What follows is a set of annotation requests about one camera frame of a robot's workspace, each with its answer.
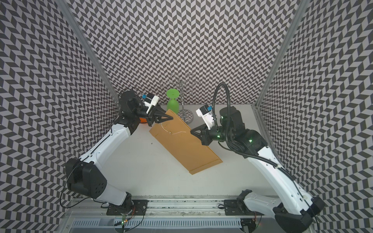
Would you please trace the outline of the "brown kraft file bag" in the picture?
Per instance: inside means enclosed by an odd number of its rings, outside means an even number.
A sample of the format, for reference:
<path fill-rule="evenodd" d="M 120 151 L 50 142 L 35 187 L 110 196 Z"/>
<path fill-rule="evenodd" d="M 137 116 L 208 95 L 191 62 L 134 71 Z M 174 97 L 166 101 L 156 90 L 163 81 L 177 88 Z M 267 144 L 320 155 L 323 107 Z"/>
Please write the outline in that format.
<path fill-rule="evenodd" d="M 150 134 L 192 175 L 222 163 L 208 146 L 190 133 L 191 128 L 172 110 L 173 120 L 157 123 Z"/>

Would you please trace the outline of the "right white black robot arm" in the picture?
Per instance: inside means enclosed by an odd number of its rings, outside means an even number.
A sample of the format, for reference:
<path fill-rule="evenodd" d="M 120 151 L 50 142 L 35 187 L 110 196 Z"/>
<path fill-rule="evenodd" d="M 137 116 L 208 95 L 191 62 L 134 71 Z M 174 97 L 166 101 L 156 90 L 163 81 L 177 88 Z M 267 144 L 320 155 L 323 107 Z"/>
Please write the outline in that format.
<path fill-rule="evenodd" d="M 220 117 L 213 116 L 213 110 L 209 105 L 198 108 L 196 115 L 204 124 L 190 133 L 204 146 L 212 141 L 226 142 L 228 150 L 250 161 L 277 194 L 277 198 L 270 198 L 244 190 L 237 198 L 240 212 L 259 212 L 271 217 L 286 233 L 311 232 L 317 215 L 325 207 L 324 201 L 311 196 L 292 178 L 260 133 L 245 127 L 239 110 L 225 107 L 220 110 Z"/>

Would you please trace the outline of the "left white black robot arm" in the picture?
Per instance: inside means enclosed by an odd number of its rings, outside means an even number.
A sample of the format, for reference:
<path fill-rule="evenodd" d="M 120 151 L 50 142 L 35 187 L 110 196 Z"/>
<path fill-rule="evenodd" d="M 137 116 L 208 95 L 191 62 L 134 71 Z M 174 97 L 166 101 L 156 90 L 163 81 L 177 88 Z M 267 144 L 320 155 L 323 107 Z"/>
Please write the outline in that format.
<path fill-rule="evenodd" d="M 102 169 L 118 146 L 135 132 L 142 119 L 149 126 L 173 119 L 161 108 L 159 100 L 151 93 L 139 96 L 133 90 L 123 90 L 119 94 L 118 115 L 108 133 L 80 158 L 70 159 L 65 164 L 65 187 L 101 202 L 126 206 L 130 194 L 110 184 Z"/>

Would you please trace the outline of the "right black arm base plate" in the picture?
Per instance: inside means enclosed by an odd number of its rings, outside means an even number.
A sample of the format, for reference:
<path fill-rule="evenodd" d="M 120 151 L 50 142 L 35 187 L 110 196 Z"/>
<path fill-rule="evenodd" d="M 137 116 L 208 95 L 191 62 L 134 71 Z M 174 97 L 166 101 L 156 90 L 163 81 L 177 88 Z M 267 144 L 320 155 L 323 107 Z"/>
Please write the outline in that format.
<path fill-rule="evenodd" d="M 263 216 L 261 212 L 253 212 L 247 208 L 243 201 L 228 199 L 223 201 L 226 216 Z"/>

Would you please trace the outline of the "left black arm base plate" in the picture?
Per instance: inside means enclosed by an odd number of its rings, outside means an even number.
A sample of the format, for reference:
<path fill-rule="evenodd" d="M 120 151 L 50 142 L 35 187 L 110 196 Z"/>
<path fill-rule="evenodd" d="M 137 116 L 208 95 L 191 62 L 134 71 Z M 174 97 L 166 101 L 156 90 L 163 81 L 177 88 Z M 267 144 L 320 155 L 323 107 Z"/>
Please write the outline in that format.
<path fill-rule="evenodd" d="M 110 203 L 106 215 L 120 216 L 129 214 L 130 216 L 143 216 L 147 211 L 148 203 L 149 201 L 145 199 L 125 201 L 120 206 Z"/>

